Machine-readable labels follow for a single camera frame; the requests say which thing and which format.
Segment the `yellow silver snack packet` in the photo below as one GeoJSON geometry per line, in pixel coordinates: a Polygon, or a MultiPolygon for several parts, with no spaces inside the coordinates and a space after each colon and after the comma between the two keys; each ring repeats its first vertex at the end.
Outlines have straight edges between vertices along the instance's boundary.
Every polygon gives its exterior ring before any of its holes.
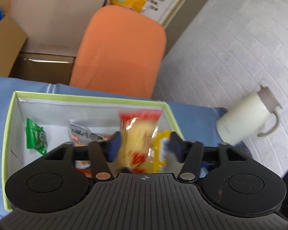
{"type": "Polygon", "coordinates": [[[170,130],[158,131],[153,139],[152,173],[160,173],[166,165],[166,152],[170,142],[170,130]]]}

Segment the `red yellow snack packet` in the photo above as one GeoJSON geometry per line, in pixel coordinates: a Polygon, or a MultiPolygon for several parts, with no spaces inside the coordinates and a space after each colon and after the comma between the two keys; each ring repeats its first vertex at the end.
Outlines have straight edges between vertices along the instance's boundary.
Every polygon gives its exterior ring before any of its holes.
{"type": "Polygon", "coordinates": [[[132,173],[157,173],[161,163],[156,154],[158,121],[162,110],[120,111],[121,146],[117,162],[132,173]]]}

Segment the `white red snack packet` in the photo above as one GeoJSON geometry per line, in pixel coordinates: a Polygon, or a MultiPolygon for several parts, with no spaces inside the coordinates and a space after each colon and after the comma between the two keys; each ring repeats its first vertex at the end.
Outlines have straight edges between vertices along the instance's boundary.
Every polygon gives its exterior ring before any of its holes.
{"type": "MultiPolygon", "coordinates": [[[[87,127],[73,122],[69,124],[69,135],[75,146],[87,146],[90,142],[101,142],[109,140],[110,138],[110,135],[94,133],[87,127]]],[[[75,168],[84,173],[86,177],[93,177],[91,172],[91,162],[89,160],[76,160],[75,168]]]]}

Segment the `blue patterned tablecloth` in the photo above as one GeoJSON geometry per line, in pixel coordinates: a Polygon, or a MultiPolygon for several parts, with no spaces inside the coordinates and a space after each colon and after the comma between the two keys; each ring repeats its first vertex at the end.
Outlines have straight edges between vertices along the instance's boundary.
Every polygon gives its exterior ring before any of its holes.
{"type": "MultiPolygon", "coordinates": [[[[17,78],[0,77],[0,219],[8,212],[3,206],[2,183],[1,183],[1,158],[4,126],[6,123],[7,110],[13,92],[29,91],[49,94],[69,94],[78,96],[110,97],[116,94],[93,90],[70,87],[63,84],[51,85],[36,81],[19,80],[17,78]]],[[[206,146],[216,147],[221,141],[216,132],[216,121],[225,113],[224,108],[207,108],[202,106],[187,105],[169,102],[176,121],[183,136],[187,140],[200,141],[206,146]]]]}

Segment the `white thermos jug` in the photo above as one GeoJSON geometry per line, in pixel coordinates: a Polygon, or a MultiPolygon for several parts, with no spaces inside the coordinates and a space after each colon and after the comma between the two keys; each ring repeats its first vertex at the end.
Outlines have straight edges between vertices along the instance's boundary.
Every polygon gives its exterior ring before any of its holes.
{"type": "Polygon", "coordinates": [[[265,137],[275,132],[281,122],[277,108],[282,108],[268,86],[261,86],[256,93],[244,98],[216,122],[216,130],[223,142],[232,146],[256,134],[265,137]],[[266,132],[260,132],[266,121],[275,115],[275,125],[266,132]]]}

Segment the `green candy packet in box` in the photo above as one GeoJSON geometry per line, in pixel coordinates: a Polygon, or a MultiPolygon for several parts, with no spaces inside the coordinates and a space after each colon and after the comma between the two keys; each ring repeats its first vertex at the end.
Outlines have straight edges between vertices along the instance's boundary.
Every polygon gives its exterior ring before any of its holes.
{"type": "Polygon", "coordinates": [[[26,148],[35,149],[41,155],[47,153],[47,137],[43,127],[38,126],[32,119],[26,119],[26,148]]]}

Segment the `green cardboard snack box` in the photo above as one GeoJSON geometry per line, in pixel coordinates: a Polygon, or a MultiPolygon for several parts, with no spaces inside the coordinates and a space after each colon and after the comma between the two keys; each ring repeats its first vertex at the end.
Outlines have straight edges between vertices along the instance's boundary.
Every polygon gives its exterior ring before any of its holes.
{"type": "Polygon", "coordinates": [[[71,122],[94,133],[120,132],[120,111],[162,110],[158,131],[180,133],[170,107],[164,102],[103,97],[14,92],[4,128],[2,194],[7,211],[19,208],[33,213],[53,213],[72,208],[94,193],[100,181],[75,168],[76,160],[89,160],[88,145],[75,146],[71,122]],[[43,127],[47,153],[26,148],[26,119],[43,127]]]}

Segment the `brown cardboard box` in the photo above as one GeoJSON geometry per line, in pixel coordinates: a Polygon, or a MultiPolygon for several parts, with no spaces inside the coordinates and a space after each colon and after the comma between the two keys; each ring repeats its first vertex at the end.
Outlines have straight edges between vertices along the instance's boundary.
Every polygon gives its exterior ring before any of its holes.
{"type": "Polygon", "coordinates": [[[0,0],[0,76],[51,84],[69,84],[73,57],[22,53],[27,35],[7,15],[10,0],[0,0]]]}

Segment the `yellow bag behind chair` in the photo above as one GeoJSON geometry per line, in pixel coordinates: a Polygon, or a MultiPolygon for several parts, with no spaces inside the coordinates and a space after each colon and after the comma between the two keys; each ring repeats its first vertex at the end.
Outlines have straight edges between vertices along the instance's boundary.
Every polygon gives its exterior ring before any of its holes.
{"type": "Polygon", "coordinates": [[[109,0],[110,5],[121,6],[136,12],[141,12],[145,5],[145,0],[109,0]]]}

